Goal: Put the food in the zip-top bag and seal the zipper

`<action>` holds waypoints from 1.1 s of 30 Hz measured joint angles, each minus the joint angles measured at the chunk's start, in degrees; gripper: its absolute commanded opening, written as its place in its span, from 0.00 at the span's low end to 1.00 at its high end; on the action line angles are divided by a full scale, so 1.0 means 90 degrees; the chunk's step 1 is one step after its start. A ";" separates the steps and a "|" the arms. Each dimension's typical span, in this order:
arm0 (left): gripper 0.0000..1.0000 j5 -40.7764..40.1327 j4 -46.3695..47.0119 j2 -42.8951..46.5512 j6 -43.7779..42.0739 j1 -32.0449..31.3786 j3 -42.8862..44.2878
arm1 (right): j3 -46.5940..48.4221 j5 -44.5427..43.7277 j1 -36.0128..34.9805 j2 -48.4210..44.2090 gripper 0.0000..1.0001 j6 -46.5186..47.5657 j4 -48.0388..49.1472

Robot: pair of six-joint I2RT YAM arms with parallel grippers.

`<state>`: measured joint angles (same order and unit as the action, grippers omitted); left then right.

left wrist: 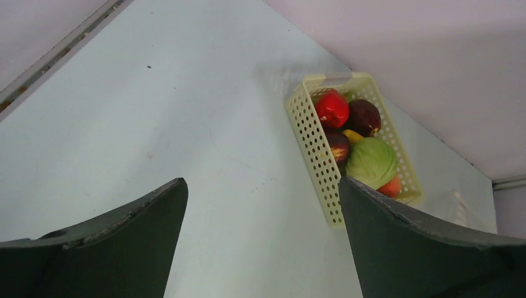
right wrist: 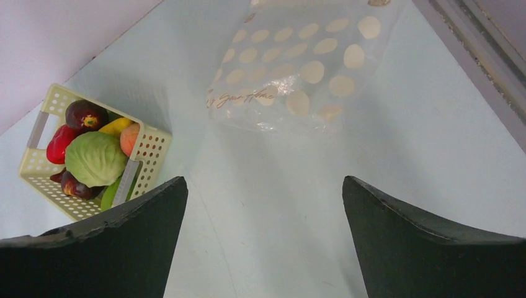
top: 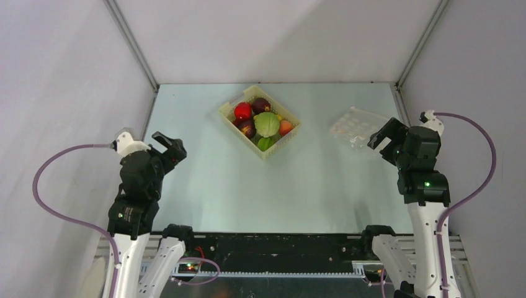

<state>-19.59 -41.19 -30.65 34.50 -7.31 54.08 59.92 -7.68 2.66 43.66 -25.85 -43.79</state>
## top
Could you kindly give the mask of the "clear zip top bag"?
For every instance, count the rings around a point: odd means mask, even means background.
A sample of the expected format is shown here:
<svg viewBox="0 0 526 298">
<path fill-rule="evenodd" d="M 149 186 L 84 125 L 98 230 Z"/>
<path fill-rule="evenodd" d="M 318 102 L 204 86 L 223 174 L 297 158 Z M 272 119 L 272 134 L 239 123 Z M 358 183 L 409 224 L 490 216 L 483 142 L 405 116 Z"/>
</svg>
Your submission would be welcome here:
<svg viewBox="0 0 526 298">
<path fill-rule="evenodd" d="M 367 146 L 370 137 L 387 122 L 388 117 L 351 106 L 329 129 L 330 133 L 354 149 Z"/>
</svg>

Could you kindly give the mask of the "dark red apple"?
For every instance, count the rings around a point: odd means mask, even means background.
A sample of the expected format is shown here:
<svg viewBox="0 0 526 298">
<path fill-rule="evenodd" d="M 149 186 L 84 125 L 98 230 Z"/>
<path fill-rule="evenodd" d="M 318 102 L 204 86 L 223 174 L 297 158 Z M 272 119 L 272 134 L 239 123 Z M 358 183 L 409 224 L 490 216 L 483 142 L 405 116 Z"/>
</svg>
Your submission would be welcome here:
<svg viewBox="0 0 526 298">
<path fill-rule="evenodd" d="M 237 128 L 245 137 L 250 140 L 256 136 L 256 128 L 253 120 L 241 122 Z"/>
</svg>

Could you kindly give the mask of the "green cabbage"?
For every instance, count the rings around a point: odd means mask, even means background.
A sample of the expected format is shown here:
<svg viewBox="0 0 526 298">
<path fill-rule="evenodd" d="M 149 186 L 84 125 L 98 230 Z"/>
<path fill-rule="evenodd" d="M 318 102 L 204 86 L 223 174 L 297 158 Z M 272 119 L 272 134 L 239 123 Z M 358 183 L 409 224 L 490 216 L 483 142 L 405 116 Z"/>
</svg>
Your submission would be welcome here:
<svg viewBox="0 0 526 298">
<path fill-rule="evenodd" d="M 273 137 L 280 128 L 280 119 L 272 112 L 262 112 L 255 116 L 256 133 L 261 137 Z"/>
</svg>

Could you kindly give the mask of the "red yellow apple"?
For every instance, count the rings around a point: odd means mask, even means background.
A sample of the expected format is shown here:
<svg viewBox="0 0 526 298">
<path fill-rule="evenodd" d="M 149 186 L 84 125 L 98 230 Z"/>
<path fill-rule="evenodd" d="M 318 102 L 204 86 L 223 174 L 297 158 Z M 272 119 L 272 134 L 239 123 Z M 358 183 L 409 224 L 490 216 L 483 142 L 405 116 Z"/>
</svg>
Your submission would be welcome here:
<svg viewBox="0 0 526 298">
<path fill-rule="evenodd" d="M 251 104 L 251 107 L 252 107 L 252 111 L 255 115 L 259 115 L 263 112 L 270 112 L 272 110 L 272 106 L 270 104 L 270 102 L 263 98 L 263 97 L 258 97 L 256 98 L 252 104 Z"/>
</svg>

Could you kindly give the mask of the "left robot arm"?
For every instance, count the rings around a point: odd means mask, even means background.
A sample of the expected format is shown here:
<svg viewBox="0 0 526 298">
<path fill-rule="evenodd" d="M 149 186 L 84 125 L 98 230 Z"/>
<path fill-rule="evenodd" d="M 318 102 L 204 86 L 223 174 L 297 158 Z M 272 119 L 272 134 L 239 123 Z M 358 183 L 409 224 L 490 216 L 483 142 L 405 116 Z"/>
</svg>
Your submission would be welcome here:
<svg viewBox="0 0 526 298">
<path fill-rule="evenodd" d="M 153 222 L 159 210 L 163 179 L 187 156 L 183 142 L 155 132 L 152 138 L 165 147 L 160 152 L 130 132 L 122 131 L 112 142 L 121 156 L 118 194 L 109 209 L 107 232 L 110 260 L 103 297 L 159 297 L 181 258 L 196 250 L 194 231 L 186 225 L 168 225 L 154 260 L 145 273 L 141 263 Z"/>
</svg>

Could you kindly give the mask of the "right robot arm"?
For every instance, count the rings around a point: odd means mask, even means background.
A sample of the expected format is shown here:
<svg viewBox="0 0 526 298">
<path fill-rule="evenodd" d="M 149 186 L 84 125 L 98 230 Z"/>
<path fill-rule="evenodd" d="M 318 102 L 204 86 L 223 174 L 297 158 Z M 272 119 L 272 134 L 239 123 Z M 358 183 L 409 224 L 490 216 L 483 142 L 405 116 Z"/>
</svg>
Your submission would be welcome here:
<svg viewBox="0 0 526 298">
<path fill-rule="evenodd" d="M 395 297 L 461 297 L 453 270 L 447 220 L 450 206 L 447 178 L 435 170 L 441 147 L 437 119 L 408 127 L 390 119 L 368 142 L 368 147 L 398 170 L 398 191 L 403 196 L 413 229 L 416 262 L 412 264 L 389 233 L 361 242 L 364 257 L 383 263 L 395 287 Z"/>
</svg>

